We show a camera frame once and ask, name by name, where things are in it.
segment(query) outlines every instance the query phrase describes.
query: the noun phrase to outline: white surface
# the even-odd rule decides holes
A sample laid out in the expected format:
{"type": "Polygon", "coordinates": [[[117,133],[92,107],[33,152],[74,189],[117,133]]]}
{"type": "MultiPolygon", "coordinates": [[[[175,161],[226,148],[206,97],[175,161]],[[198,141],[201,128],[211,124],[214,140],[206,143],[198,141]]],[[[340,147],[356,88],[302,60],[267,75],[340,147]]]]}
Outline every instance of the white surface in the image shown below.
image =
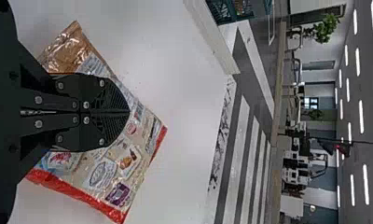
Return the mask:
{"type": "MultiPolygon", "coordinates": [[[[226,76],[181,0],[11,0],[37,56],[73,20],[169,131],[128,224],[200,223],[226,76]]],[[[111,223],[93,208],[22,181],[10,223],[111,223]]]]}
{"type": "Polygon", "coordinates": [[[268,194],[268,182],[269,182],[269,163],[270,163],[270,150],[271,145],[268,143],[268,147],[266,149],[266,159],[265,159],[265,173],[263,175],[263,190],[262,190],[262,204],[261,204],[261,211],[260,211],[260,219],[259,223],[264,224],[265,222],[265,212],[266,212],[266,199],[268,194]]]}
{"type": "Polygon", "coordinates": [[[262,90],[262,93],[265,97],[266,104],[268,105],[269,112],[273,118],[274,113],[274,100],[271,95],[268,77],[266,76],[265,69],[263,67],[262,60],[259,56],[258,47],[256,45],[256,40],[254,39],[253,31],[251,30],[251,25],[249,21],[240,21],[239,30],[242,34],[242,41],[247,48],[248,56],[250,57],[251,64],[254,67],[256,73],[256,79],[258,80],[259,86],[262,90]]]}
{"type": "Polygon", "coordinates": [[[261,142],[259,149],[259,158],[258,158],[258,168],[256,170],[256,191],[254,193],[254,206],[253,206],[253,223],[257,223],[259,219],[259,200],[260,200],[260,191],[262,188],[262,167],[265,158],[265,145],[266,145],[266,135],[262,132],[261,142]]]}
{"type": "Polygon", "coordinates": [[[282,195],[280,211],[289,217],[303,217],[303,199],[282,195]]]}
{"type": "Polygon", "coordinates": [[[302,192],[305,193],[302,196],[305,203],[334,210],[338,209],[338,195],[335,191],[306,188],[302,192]]]}
{"type": "Polygon", "coordinates": [[[250,214],[251,189],[253,187],[254,169],[256,167],[256,144],[258,140],[259,122],[254,117],[253,130],[251,133],[250,152],[248,154],[247,176],[245,177],[244,196],[242,197],[241,224],[248,224],[250,214]]]}
{"type": "Polygon", "coordinates": [[[230,53],[233,52],[235,47],[237,29],[237,22],[219,26],[219,30],[221,31],[222,36],[225,38],[225,42],[227,42],[230,53]]]}
{"type": "MultiPolygon", "coordinates": [[[[203,0],[184,0],[184,4],[225,73],[228,75],[239,74],[239,67],[234,61],[231,51],[228,50],[206,2],[203,0]]],[[[163,14],[167,13],[167,9],[169,8],[163,8],[163,14]]]]}
{"type": "Polygon", "coordinates": [[[248,116],[250,106],[242,97],[235,146],[233,149],[232,168],[230,170],[227,203],[225,207],[224,223],[234,222],[236,215],[236,204],[239,196],[240,174],[242,171],[242,157],[244,154],[245,135],[247,133],[248,116]]]}

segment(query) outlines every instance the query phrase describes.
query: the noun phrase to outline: snack bag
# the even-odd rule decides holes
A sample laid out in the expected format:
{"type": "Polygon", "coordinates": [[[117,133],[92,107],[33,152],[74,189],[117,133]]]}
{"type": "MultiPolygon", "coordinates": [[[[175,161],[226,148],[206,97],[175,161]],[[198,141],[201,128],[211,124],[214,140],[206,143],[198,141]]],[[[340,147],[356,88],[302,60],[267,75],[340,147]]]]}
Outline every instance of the snack bag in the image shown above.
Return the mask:
{"type": "Polygon", "coordinates": [[[49,152],[26,178],[88,203],[116,223],[123,223],[167,128],[122,85],[77,21],[58,35],[38,61],[49,73],[110,78],[125,96],[131,114],[110,147],[85,153],[49,152]]]}

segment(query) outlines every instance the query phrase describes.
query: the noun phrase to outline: potted plant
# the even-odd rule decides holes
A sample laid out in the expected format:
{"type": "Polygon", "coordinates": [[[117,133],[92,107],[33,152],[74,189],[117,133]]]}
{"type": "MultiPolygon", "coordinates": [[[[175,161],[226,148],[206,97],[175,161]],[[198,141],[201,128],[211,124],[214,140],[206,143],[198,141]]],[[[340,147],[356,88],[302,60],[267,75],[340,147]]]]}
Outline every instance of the potted plant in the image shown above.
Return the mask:
{"type": "MultiPolygon", "coordinates": [[[[314,24],[311,28],[303,29],[303,38],[314,39],[320,44],[328,43],[339,23],[340,20],[334,14],[326,14],[319,23],[314,24]]],[[[298,33],[291,31],[288,34],[293,37],[298,33]]]]}

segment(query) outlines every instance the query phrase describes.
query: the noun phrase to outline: wall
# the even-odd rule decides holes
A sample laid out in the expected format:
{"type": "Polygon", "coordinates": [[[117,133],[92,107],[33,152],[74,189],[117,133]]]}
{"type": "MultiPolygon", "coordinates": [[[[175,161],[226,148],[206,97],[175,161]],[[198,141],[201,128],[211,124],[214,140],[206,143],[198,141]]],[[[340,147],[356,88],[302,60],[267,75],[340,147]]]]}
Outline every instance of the wall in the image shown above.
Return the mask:
{"type": "MultiPolygon", "coordinates": [[[[346,14],[340,19],[341,24],[338,25],[335,33],[332,34],[329,43],[322,45],[314,40],[306,39],[303,44],[303,49],[295,53],[295,56],[301,59],[303,63],[335,60],[335,68],[323,71],[304,71],[303,81],[334,81],[336,79],[340,59],[343,56],[346,34],[351,20],[353,2],[354,0],[290,0],[292,14],[347,4],[346,14]]],[[[312,27],[312,24],[304,25],[304,27],[312,27]]],[[[291,40],[289,44],[290,46],[294,46],[296,41],[291,40]]]]}
{"type": "Polygon", "coordinates": [[[334,97],[335,84],[306,85],[306,97],[334,97]]]}

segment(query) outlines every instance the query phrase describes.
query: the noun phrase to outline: printed label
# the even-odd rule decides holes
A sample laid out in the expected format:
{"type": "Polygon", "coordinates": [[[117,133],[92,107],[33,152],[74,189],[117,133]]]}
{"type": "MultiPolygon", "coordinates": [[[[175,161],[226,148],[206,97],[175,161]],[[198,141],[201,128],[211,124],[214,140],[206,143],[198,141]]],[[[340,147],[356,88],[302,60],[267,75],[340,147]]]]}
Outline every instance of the printed label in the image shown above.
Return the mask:
{"type": "Polygon", "coordinates": [[[102,147],[95,150],[91,150],[88,154],[94,159],[95,162],[99,162],[102,157],[107,153],[109,147],[102,147]]]}
{"type": "Polygon", "coordinates": [[[155,151],[157,138],[160,132],[160,126],[161,126],[160,121],[157,118],[154,118],[154,123],[152,124],[151,134],[149,135],[148,143],[146,144],[146,147],[145,147],[145,151],[151,156],[154,154],[154,151],[155,151]]]}
{"type": "Polygon", "coordinates": [[[90,170],[83,187],[85,189],[103,190],[108,187],[116,171],[117,164],[104,157],[90,170]]]}
{"type": "Polygon", "coordinates": [[[140,164],[140,161],[140,152],[135,146],[131,145],[128,149],[122,150],[120,156],[116,160],[116,163],[119,166],[120,174],[128,179],[136,167],[140,164]]]}
{"type": "Polygon", "coordinates": [[[73,171],[81,159],[82,153],[49,152],[48,168],[63,172],[73,171]]]}
{"type": "Polygon", "coordinates": [[[110,72],[103,61],[91,53],[90,56],[77,68],[76,73],[94,75],[96,77],[110,77],[110,72]]]}
{"type": "Polygon", "coordinates": [[[144,114],[144,106],[140,103],[140,101],[137,103],[136,111],[134,112],[134,118],[137,120],[137,122],[140,124],[143,120],[143,114],[144,114]]]}
{"type": "Polygon", "coordinates": [[[123,206],[125,201],[128,200],[131,189],[122,183],[118,183],[111,192],[105,197],[105,200],[115,206],[123,206]]]}

